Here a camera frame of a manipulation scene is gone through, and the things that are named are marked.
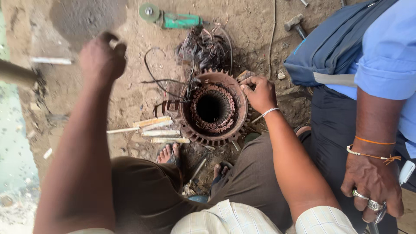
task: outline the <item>dusty ground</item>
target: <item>dusty ground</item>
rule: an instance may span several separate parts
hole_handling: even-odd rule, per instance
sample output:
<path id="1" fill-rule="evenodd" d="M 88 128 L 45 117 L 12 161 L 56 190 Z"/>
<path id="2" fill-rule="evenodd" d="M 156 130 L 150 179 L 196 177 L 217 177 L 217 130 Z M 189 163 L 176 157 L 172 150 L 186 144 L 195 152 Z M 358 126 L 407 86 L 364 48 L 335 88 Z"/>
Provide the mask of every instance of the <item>dusty ground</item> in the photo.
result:
<path id="1" fill-rule="evenodd" d="M 272 48 L 272 80 L 276 92 L 293 87 L 282 62 L 301 42 L 296 32 L 286 32 L 283 23 L 299 13 L 305 16 L 302 23 L 306 31 L 312 31 L 320 22 L 340 8 L 339 1 L 310 0 L 304 8 L 299 0 L 276 0 L 276 32 Z M 43 154 L 56 146 L 56 141 L 65 125 L 66 116 L 71 114 L 82 88 L 82 77 L 78 55 L 82 44 L 103 30 L 112 30 L 128 45 L 128 67 L 122 78 L 117 80 L 110 100 L 108 129 L 132 127 L 134 121 L 152 117 L 155 104 L 168 99 L 156 85 L 141 85 L 150 80 L 144 63 L 144 53 L 151 47 L 160 47 L 161 52 L 150 53 L 149 66 L 156 78 L 185 80 L 184 70 L 173 59 L 173 49 L 185 38 L 184 30 L 160 30 L 144 22 L 138 15 L 139 0 L 3 0 L 2 8 L 7 23 L 7 39 L 11 49 L 11 61 L 30 67 L 29 56 L 70 57 L 75 63 L 69 66 L 34 65 L 43 75 L 45 90 L 34 95 L 31 90 L 20 89 L 23 114 L 27 132 L 35 130 L 30 139 L 35 163 L 42 180 L 53 155 L 45 160 Z M 268 75 L 268 48 L 272 33 L 273 1 L 237 0 L 153 0 L 153 4 L 165 11 L 191 13 L 202 16 L 206 21 L 226 23 L 226 30 L 235 47 L 234 74 L 252 70 Z M 286 74 L 277 79 L 278 72 Z M 31 102 L 38 102 L 41 110 L 30 108 Z M 289 123 L 296 127 L 309 120 L 309 101 L 305 98 L 279 103 Z M 253 126 L 262 133 L 267 130 L 264 122 Z M 239 139 L 243 145 L 244 138 Z M 109 136 L 111 157 L 131 156 L 155 160 L 158 145 L 148 143 L 139 133 L 113 134 Z M 189 169 L 205 148 L 195 144 L 182 148 L 184 162 Z M 222 161 L 233 163 L 238 156 L 234 147 L 226 145 L 217 148 L 208 156 L 208 163 L 202 170 L 195 190 L 204 194 L 212 180 L 213 166 Z M 399 227 L 408 233 L 416 233 L 415 194 L 405 192 L 406 215 L 399 221 Z"/>

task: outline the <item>hand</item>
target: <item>hand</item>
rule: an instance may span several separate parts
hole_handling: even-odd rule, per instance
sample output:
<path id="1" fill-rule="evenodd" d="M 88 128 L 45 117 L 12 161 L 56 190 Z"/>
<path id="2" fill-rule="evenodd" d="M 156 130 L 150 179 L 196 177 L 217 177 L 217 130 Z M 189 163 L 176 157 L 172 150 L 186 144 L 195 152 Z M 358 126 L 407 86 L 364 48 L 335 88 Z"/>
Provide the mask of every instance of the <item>hand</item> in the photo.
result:
<path id="1" fill-rule="evenodd" d="M 403 202 L 401 200 L 401 188 L 397 179 L 397 164 L 395 162 L 386 166 L 384 160 L 374 159 L 362 155 L 348 154 L 346 173 L 341 190 L 347 197 L 353 197 L 352 190 L 371 200 L 387 204 L 387 213 L 393 217 L 403 215 Z M 365 222 L 373 222 L 377 211 L 367 207 L 368 200 L 354 197 L 354 206 L 363 212 Z"/>
<path id="2" fill-rule="evenodd" d="M 119 43 L 113 49 L 109 44 L 111 40 L 119 39 L 104 32 L 85 44 L 81 50 L 79 60 L 84 77 L 93 85 L 112 84 L 124 73 L 127 46 Z"/>
<path id="3" fill-rule="evenodd" d="M 251 106 L 259 113 L 264 114 L 272 108 L 277 108 L 275 85 L 266 77 L 252 76 L 242 81 L 240 87 Z"/>

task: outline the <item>orange thread bracelet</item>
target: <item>orange thread bracelet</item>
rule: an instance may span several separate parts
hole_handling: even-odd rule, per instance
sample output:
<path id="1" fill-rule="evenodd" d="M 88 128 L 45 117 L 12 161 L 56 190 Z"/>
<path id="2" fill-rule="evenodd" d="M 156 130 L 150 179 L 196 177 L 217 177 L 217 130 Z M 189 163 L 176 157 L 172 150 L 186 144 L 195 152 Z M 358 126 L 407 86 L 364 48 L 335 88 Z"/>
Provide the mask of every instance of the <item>orange thread bracelet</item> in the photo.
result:
<path id="1" fill-rule="evenodd" d="M 375 159 L 383 159 L 383 160 L 385 160 L 384 162 L 387 162 L 386 163 L 386 166 L 389 164 L 389 163 L 391 163 L 392 161 L 394 161 L 394 160 L 399 160 L 399 161 L 401 161 L 401 157 L 400 156 L 394 156 L 394 157 L 392 157 L 391 155 L 390 155 L 390 157 L 389 158 L 385 158 L 385 157 L 377 157 L 377 156 L 373 156 L 373 155 L 369 155 L 369 154 L 362 154 L 362 153 L 358 153 L 358 152 L 354 152 L 354 151 L 352 151 L 351 150 L 351 148 L 352 148 L 352 144 L 351 145 L 349 145 L 349 146 L 347 146 L 347 151 L 350 153 L 350 154 L 355 154 L 355 155 L 363 155 L 363 156 L 367 156 L 367 157 L 372 157 L 372 158 L 375 158 Z"/>
<path id="2" fill-rule="evenodd" d="M 370 143 L 374 143 L 374 144 L 395 144 L 395 143 L 381 143 L 381 142 L 373 142 L 370 140 L 366 140 L 366 139 L 362 139 L 360 137 L 355 136 L 355 138 L 357 138 L 358 140 L 364 141 L 364 142 L 370 142 Z"/>

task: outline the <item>angle grinder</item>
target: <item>angle grinder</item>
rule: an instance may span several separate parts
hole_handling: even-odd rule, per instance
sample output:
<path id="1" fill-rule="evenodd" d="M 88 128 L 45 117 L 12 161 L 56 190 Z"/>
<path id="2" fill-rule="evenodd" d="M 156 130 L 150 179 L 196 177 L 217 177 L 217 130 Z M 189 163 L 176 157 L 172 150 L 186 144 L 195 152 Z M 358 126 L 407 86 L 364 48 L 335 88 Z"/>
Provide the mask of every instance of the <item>angle grinder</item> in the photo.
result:
<path id="1" fill-rule="evenodd" d="M 201 26 L 203 23 L 202 18 L 197 15 L 164 12 L 157 6 L 148 2 L 140 6 L 139 15 L 147 22 L 156 23 L 161 29 L 189 29 L 193 26 Z"/>

